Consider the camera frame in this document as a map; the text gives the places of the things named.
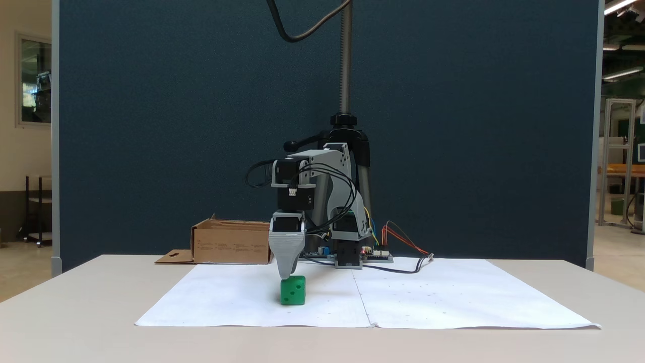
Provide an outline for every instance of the window frame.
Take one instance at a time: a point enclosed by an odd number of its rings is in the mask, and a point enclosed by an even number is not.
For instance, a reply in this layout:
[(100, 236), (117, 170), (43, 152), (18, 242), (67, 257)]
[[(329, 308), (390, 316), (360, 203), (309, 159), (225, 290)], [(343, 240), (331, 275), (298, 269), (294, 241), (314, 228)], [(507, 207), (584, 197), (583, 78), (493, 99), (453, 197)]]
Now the window frame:
[(23, 121), (23, 80), (22, 80), (22, 62), (23, 62), (23, 40), (35, 41), (52, 45), (52, 40), (47, 37), (41, 37), (23, 32), (15, 32), (14, 37), (14, 112), (15, 127), (17, 129), (48, 129), (52, 128), (51, 123)]

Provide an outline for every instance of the ceiling light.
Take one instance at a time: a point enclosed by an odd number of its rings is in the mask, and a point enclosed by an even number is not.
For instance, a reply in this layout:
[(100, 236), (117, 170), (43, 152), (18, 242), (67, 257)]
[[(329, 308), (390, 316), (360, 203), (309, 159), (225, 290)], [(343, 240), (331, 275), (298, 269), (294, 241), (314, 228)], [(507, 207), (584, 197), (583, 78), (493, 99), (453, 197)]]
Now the ceiling light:
[(642, 70), (643, 70), (643, 67), (634, 67), (634, 68), (629, 68), (629, 69), (626, 69), (626, 70), (621, 70), (620, 72), (606, 74), (602, 78), (605, 81), (607, 81), (608, 79), (627, 76), (628, 74), (632, 74), (632, 73), (638, 73), (638, 72), (641, 72)]
[(622, 49), (623, 50), (640, 50), (642, 52), (642, 51), (645, 50), (645, 45), (640, 45), (640, 44), (623, 45)]
[(630, 4), (635, 3), (636, 0), (614, 0), (605, 6), (605, 15), (611, 14), (614, 11), (624, 8)]

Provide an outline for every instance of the box flap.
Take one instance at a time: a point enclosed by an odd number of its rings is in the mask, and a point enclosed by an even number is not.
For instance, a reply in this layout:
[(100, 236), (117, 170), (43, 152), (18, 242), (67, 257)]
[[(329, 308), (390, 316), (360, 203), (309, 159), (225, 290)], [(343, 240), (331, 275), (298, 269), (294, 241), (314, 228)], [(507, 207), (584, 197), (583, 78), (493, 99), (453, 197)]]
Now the box flap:
[(174, 249), (166, 256), (155, 261), (155, 264), (192, 264), (193, 252), (189, 249)]
[(269, 222), (253, 222), (239, 220), (213, 220), (207, 219), (193, 226), (195, 229), (231, 229), (238, 231), (268, 231)]

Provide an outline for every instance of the green die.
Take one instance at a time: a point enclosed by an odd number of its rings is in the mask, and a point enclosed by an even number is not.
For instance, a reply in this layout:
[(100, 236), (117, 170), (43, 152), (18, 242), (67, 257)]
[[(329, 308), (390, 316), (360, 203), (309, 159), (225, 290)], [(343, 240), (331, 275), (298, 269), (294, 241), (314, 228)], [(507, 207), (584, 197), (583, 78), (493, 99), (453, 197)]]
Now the green die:
[(290, 276), (280, 281), (282, 305), (304, 305), (304, 276)]

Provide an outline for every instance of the robotic arm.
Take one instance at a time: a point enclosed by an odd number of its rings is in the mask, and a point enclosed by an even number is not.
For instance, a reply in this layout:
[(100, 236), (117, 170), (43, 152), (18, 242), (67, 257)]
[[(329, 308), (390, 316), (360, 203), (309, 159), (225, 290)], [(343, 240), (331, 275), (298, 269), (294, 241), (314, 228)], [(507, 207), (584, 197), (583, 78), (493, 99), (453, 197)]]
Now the robotic arm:
[[(329, 175), (328, 200), (315, 200), (315, 178)], [(337, 240), (336, 268), (362, 268), (361, 247), (372, 230), (363, 200), (352, 182), (352, 163), (346, 143), (327, 143), (322, 150), (291, 154), (273, 163), (271, 186), (277, 189), (278, 210), (271, 218), (269, 246), (283, 280), (295, 271), (307, 234), (327, 234)], [(305, 211), (327, 204), (328, 221), (306, 228)]]

